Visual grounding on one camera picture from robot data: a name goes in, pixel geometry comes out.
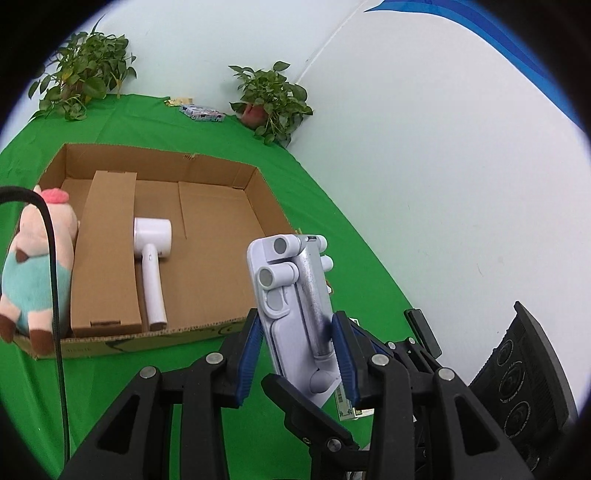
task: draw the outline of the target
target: hair dryer handle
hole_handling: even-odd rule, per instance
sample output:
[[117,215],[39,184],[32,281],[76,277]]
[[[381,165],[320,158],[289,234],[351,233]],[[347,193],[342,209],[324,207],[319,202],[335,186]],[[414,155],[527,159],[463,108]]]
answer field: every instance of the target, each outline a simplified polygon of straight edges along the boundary
[[166,311],[160,284],[160,267],[158,250],[154,244],[147,244],[142,249],[142,276],[144,279],[144,300],[150,330],[161,330],[166,327]]

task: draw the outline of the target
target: black cable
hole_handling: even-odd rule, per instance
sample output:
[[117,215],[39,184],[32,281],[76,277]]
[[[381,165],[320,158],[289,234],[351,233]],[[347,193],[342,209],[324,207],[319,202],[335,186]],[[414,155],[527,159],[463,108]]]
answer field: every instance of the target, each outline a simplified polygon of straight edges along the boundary
[[49,244],[49,272],[51,279],[51,303],[53,307],[53,342],[56,350],[57,383],[60,390],[61,423],[64,433],[64,465],[70,459],[70,425],[68,422],[68,407],[66,403],[66,382],[64,380],[64,362],[61,357],[60,315],[57,297],[57,257],[56,236],[51,223],[49,208],[41,195],[22,187],[0,187],[0,205],[8,202],[32,203],[41,212],[43,224],[47,232]]

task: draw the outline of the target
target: white phone holder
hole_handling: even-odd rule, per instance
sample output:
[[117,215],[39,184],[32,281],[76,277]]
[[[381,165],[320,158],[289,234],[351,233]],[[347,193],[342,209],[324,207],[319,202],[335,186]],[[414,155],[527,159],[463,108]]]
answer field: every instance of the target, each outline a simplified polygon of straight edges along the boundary
[[319,407],[340,383],[326,247],[321,235],[274,235],[254,240],[246,254],[273,367]]

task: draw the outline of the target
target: cardboard divider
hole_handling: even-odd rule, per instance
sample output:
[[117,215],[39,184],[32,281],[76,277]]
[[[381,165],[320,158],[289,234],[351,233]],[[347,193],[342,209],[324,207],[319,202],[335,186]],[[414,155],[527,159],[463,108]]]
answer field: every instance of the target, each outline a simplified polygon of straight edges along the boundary
[[97,171],[86,198],[72,271],[75,336],[140,333],[134,270],[135,173]]

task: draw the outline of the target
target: blue fabric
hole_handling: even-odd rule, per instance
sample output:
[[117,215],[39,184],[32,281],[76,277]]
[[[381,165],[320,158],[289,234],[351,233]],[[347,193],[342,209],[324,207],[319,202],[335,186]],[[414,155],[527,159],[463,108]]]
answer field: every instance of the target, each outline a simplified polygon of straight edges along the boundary
[[545,65],[508,27],[471,0],[384,1],[367,10],[393,10],[438,15],[473,31],[509,60],[566,116],[582,128],[572,104]]
[[[70,310],[70,282],[72,274],[57,264],[57,296],[60,313],[60,333],[67,333],[67,312]],[[51,308],[51,281],[49,255],[31,257],[17,263],[15,252],[9,252],[2,272],[2,294],[21,309],[17,329],[23,335],[29,334],[27,316]]]

